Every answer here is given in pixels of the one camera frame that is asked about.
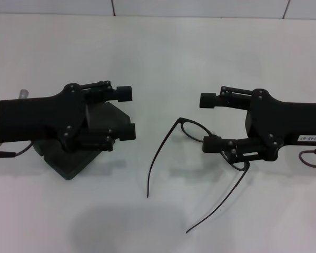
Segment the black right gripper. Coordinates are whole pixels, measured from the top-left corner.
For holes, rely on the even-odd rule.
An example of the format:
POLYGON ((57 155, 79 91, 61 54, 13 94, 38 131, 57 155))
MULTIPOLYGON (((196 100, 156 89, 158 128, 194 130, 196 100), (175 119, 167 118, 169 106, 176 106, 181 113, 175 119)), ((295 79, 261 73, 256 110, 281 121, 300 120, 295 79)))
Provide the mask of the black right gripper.
POLYGON ((282 102, 255 89, 245 126, 249 138, 205 136, 202 151, 224 154, 229 162, 275 161, 283 146, 316 146, 316 103, 282 102))

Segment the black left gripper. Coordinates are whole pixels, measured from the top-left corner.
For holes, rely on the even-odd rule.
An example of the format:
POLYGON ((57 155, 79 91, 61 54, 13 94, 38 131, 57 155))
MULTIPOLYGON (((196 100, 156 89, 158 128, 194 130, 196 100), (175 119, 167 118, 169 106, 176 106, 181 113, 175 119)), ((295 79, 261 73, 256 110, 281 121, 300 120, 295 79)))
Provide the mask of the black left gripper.
POLYGON ((0 100, 0 145, 8 142, 57 140, 66 130, 82 128, 86 102, 79 84, 43 98, 0 100))

